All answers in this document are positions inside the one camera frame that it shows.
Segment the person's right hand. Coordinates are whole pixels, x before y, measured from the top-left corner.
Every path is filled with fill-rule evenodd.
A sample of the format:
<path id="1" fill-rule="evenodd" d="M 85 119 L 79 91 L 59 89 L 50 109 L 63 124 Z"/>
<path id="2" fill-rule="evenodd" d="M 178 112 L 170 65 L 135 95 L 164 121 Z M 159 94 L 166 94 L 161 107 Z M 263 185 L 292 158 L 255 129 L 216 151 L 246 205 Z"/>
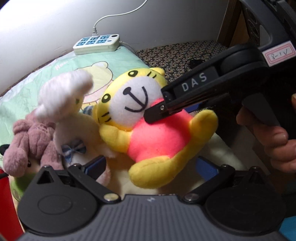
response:
<path id="1" fill-rule="evenodd" d="M 295 173 L 295 139 L 290 140 L 288 132 L 281 126 L 269 126 L 259 118 L 267 118 L 272 111 L 263 97 L 252 95 L 243 100 L 243 107 L 236 121 L 257 138 L 264 147 L 266 156 L 274 169 L 284 173 Z"/>

